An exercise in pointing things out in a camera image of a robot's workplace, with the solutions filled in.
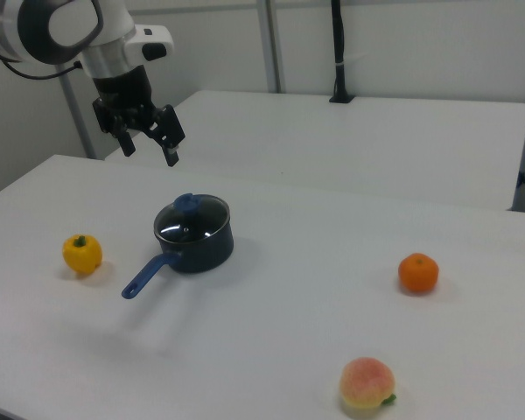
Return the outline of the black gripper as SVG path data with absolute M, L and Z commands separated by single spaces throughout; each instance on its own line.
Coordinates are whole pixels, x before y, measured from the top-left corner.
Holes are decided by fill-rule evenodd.
M 186 138 L 179 118 L 171 105 L 156 108 L 152 89 L 144 66 L 122 75 L 93 79 L 99 97 L 93 109 L 100 130 L 119 143 L 125 157 L 136 147 L 128 129 L 149 131 L 149 137 L 162 149 L 169 167 L 179 161 L 179 144 Z

